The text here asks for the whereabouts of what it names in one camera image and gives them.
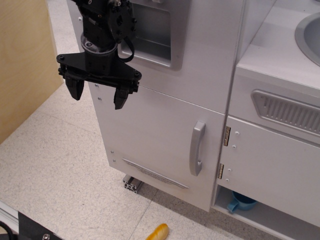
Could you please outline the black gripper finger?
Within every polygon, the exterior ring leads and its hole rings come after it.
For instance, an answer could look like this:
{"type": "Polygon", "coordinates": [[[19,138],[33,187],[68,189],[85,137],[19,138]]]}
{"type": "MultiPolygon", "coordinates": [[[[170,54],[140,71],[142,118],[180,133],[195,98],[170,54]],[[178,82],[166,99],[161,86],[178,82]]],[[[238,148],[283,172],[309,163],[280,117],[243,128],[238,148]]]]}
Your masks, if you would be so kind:
{"type": "Polygon", "coordinates": [[[118,87],[115,90],[113,103],[116,110],[123,108],[127,98],[130,94],[130,89],[128,87],[118,87]]]}
{"type": "Polygon", "coordinates": [[[65,84],[72,98],[79,101],[84,90],[84,81],[66,77],[65,84]]]}

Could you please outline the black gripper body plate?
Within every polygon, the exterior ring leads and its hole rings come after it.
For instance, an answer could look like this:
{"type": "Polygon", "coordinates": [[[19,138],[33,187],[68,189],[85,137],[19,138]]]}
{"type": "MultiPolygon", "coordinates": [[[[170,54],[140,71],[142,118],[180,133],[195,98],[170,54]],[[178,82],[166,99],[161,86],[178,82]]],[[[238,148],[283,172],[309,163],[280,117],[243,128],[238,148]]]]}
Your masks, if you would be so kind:
{"type": "Polygon", "coordinates": [[[113,88],[127,87],[130,94],[137,92],[142,74],[122,62],[117,54],[95,55],[87,52],[59,54],[58,74],[113,88]]]}

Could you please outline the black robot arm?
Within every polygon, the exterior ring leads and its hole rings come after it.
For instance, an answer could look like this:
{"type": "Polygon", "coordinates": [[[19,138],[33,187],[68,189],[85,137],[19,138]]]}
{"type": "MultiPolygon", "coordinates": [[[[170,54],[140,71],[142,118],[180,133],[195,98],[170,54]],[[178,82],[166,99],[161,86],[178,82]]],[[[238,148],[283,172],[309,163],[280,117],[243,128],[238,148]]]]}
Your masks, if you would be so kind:
{"type": "Polygon", "coordinates": [[[128,0],[77,0],[82,16],[80,43],[83,52],[60,54],[59,75],[65,80],[70,95],[80,100],[84,82],[115,88],[114,105],[120,110],[128,96],[138,91],[142,74],[127,63],[134,56],[121,58],[118,46],[125,42],[135,52],[130,36],[136,19],[128,0]]]}

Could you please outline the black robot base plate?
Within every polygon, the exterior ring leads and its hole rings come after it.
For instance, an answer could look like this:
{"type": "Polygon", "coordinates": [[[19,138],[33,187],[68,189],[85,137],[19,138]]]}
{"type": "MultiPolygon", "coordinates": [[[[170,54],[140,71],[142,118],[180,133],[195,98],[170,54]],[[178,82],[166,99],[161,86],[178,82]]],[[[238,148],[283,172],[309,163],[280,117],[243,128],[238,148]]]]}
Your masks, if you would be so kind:
{"type": "Polygon", "coordinates": [[[62,240],[60,236],[18,212],[18,240],[62,240]]]}

